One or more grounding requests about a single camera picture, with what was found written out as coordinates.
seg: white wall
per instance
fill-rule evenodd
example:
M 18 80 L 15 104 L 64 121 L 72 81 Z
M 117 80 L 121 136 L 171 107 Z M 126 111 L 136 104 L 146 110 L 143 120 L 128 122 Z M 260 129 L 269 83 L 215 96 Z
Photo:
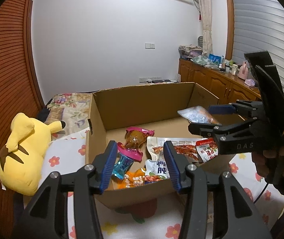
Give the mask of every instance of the white wall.
M 174 78 L 178 46 L 202 35 L 198 17 L 192 0 L 34 0 L 32 50 L 44 101 L 139 77 Z
M 227 27 L 227 0 L 212 0 L 212 41 L 214 55 L 225 56 Z

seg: pink bottle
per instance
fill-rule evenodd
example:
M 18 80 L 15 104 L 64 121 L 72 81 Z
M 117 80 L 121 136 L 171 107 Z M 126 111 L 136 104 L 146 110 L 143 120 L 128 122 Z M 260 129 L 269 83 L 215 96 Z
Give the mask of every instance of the pink bottle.
M 244 61 L 243 65 L 240 67 L 240 72 L 238 73 L 238 77 L 243 80 L 246 80 L 247 76 L 248 76 L 248 67 L 246 65 L 246 62 Z

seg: blue gripper pad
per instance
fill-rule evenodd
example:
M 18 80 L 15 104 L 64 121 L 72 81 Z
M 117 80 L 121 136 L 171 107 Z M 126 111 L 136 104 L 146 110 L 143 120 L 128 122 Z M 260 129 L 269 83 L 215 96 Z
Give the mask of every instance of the blue gripper pad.
M 189 161 L 185 155 L 179 155 L 176 152 L 171 141 L 164 143 L 163 152 L 173 188 L 180 194 L 185 193 L 185 190 L 191 185 L 191 180 L 185 172 Z
M 231 104 L 211 105 L 208 107 L 210 114 L 230 115 L 236 113 L 236 108 Z
M 110 141 L 105 152 L 97 155 L 92 163 L 96 168 L 96 173 L 100 180 L 99 190 L 101 194 L 109 186 L 117 153 L 117 143 L 115 141 Z

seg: window blind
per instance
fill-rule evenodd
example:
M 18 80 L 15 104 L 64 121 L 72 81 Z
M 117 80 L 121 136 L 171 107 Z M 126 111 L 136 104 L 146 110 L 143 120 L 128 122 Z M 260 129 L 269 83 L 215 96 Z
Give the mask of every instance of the window blind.
M 233 60 L 244 53 L 269 51 L 284 87 L 284 8 L 277 0 L 234 0 Z

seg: wall outlet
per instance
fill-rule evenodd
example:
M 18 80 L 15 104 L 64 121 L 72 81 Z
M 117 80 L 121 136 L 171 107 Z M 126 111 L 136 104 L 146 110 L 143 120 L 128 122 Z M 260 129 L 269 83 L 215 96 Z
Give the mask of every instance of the wall outlet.
M 140 80 L 139 82 L 147 82 L 147 80 L 155 81 L 155 80 L 162 80 L 162 77 L 144 77 L 140 78 L 139 80 Z
M 145 48 L 155 49 L 155 44 L 154 43 L 145 43 Z

